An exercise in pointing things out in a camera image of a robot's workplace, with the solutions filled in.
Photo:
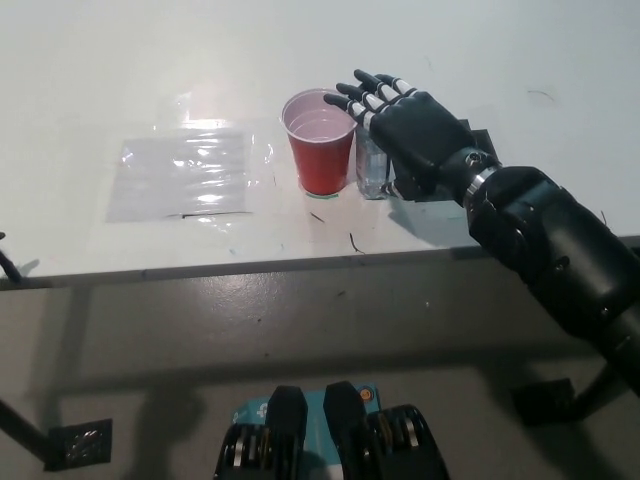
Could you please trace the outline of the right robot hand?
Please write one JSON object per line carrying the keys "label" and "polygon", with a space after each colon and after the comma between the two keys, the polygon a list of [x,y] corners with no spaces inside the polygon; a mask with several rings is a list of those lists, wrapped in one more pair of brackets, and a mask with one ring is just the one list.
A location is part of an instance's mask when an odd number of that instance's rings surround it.
{"label": "right robot hand", "polygon": [[395,178],[386,193],[415,201],[443,188],[463,204],[477,176],[501,167],[428,92],[387,74],[357,69],[354,77],[358,86],[338,83],[324,101],[353,118],[392,161]]}

